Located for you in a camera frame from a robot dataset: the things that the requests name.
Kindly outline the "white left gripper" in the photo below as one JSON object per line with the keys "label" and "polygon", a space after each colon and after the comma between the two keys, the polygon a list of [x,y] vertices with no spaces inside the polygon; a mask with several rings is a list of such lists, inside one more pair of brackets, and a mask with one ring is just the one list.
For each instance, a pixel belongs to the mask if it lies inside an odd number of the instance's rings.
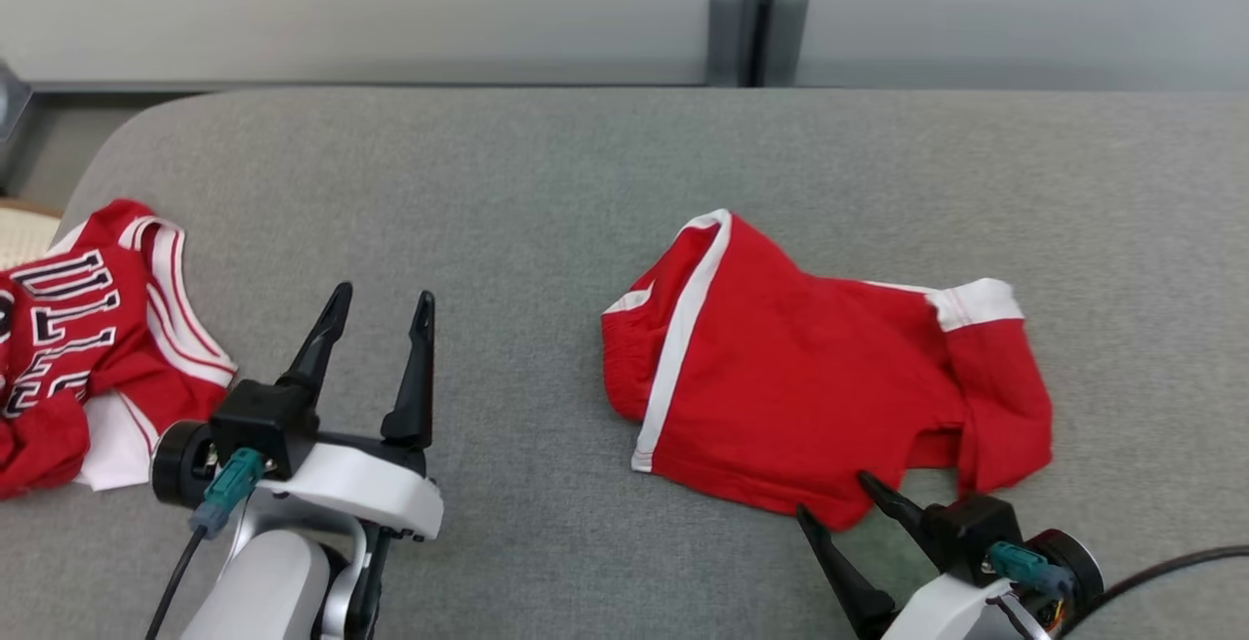
{"label": "white left gripper", "polygon": [[[352,298],[352,282],[335,286],[277,386],[302,388],[312,399],[318,396],[332,350],[346,329]],[[437,539],[445,502],[437,484],[425,476],[423,458],[423,449],[432,444],[433,332],[433,292],[420,292],[408,328],[410,350],[400,390],[381,422],[383,440],[321,432],[294,475],[264,478],[259,490],[348,514],[392,532]]]}

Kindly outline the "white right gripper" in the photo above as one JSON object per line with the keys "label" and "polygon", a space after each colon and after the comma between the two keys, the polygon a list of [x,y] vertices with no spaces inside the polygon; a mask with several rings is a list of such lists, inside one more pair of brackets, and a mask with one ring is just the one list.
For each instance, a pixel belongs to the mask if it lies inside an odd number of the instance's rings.
{"label": "white right gripper", "polygon": [[[926,508],[897,492],[871,471],[858,471],[858,484],[877,508],[901,524],[936,569],[945,569],[945,552],[929,532]],[[942,574],[901,606],[871,585],[831,540],[831,531],[804,505],[796,519],[816,554],[826,581],[857,639],[1048,639],[1042,610],[1053,596],[1008,578],[985,586]]]}

